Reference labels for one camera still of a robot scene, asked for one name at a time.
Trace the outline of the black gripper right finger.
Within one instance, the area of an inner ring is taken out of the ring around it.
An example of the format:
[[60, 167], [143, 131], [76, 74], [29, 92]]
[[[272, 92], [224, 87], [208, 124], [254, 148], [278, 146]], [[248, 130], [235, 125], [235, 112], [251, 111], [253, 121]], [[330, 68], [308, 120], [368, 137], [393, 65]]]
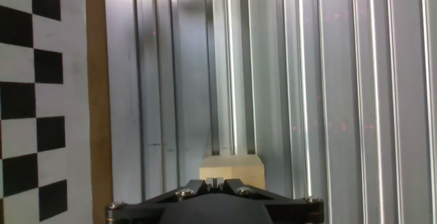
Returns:
[[290, 199], [244, 184], [237, 178], [227, 180], [216, 178], [215, 192], [265, 207], [274, 223], [324, 223], [324, 200], [319, 197]]

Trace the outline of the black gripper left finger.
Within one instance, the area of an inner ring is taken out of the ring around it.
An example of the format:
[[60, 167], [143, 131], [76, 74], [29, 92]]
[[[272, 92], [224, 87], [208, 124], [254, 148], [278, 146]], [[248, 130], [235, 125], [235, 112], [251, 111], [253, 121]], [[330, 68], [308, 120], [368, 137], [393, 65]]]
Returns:
[[139, 204], [113, 202], [105, 208], [107, 224], [132, 223], [135, 219], [158, 219], [167, 207], [188, 199], [207, 195], [214, 188], [214, 178], [190, 180], [186, 186], [176, 188]]

